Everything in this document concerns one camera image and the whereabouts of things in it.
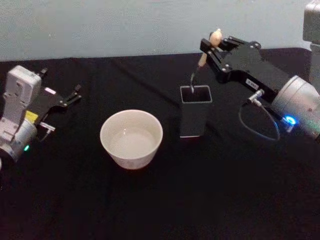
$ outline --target black tablecloth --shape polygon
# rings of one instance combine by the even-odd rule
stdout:
[[[310,52],[264,50],[290,75],[308,79]],[[219,84],[205,67],[198,83],[211,87],[205,135],[179,138],[179,86],[188,84],[200,54],[68,58],[0,63],[1,91],[15,65],[48,67],[44,86],[83,99],[48,117],[56,127],[34,141],[6,172],[0,192],[0,239],[317,239],[320,225],[320,147],[295,129],[280,142],[252,135],[238,109],[252,93]],[[112,114],[140,109],[163,127],[162,144],[145,168],[117,166],[99,132]],[[272,125],[255,108],[251,126]]]

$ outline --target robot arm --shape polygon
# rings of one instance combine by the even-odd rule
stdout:
[[[207,54],[207,63],[220,83],[239,82],[255,93],[248,103],[261,97],[270,104],[273,115],[283,120],[290,116],[307,135],[320,142],[320,96],[310,83],[265,61],[256,41],[230,36],[218,47],[224,56],[206,39],[202,39],[200,49]]]
[[[0,170],[16,163],[28,144],[36,137],[38,128],[47,129],[46,136],[55,128],[43,121],[53,108],[63,111],[81,99],[78,85],[72,94],[63,98],[56,91],[42,87],[47,69],[35,74],[16,66],[7,74],[5,106],[0,120]]]

